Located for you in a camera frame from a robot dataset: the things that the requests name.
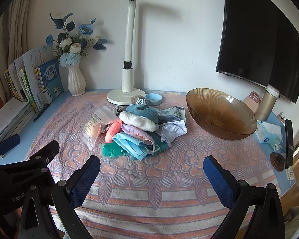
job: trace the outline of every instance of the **lamp base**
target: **lamp base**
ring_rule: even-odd
[[[107,100],[110,103],[117,105],[130,105],[131,98],[135,95],[141,95],[145,97],[145,92],[139,89],[135,89],[131,92],[122,92],[121,88],[110,91],[107,94]]]

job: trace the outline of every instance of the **stack of books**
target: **stack of books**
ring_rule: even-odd
[[[34,114],[29,102],[20,102],[15,98],[9,100],[0,109],[0,142],[19,134]]]
[[[4,76],[15,99],[29,102],[41,111],[63,92],[59,63],[52,58],[52,48],[38,47],[17,58]]]

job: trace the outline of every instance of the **small blue bowl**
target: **small blue bowl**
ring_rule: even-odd
[[[148,105],[156,106],[162,103],[163,97],[156,93],[149,93],[145,95],[145,100]]]

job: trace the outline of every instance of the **floral patterned tablecloth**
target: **floral patterned tablecloth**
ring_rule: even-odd
[[[107,101],[107,92],[69,97],[42,127],[28,152],[26,159],[50,141],[59,142],[60,152],[48,165],[56,182],[68,179],[91,155],[101,159],[101,171],[82,207],[76,209],[95,238],[210,238],[228,209],[203,172],[203,159],[208,155],[237,179],[255,186],[271,182],[279,190],[271,165],[253,136],[238,141],[214,137],[192,119],[185,94],[158,93],[163,96],[161,109],[185,106],[188,133],[155,157],[104,159],[98,146],[104,143],[104,135],[93,150],[80,140],[82,127],[98,107],[114,108]],[[53,208],[52,213],[63,230]]]

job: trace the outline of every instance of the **wooden floor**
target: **wooden floor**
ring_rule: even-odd
[[[290,207],[299,206],[299,153],[294,158],[294,163],[292,165],[296,184],[281,198],[281,206],[283,214],[286,214]],[[245,229],[241,229],[235,239],[243,238]]]

